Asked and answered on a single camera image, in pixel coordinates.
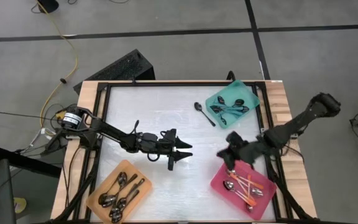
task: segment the black crate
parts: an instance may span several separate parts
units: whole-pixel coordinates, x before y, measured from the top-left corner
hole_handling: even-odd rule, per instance
[[[153,65],[137,50],[133,50],[84,81],[90,80],[155,80]],[[82,82],[73,87],[80,94]]]

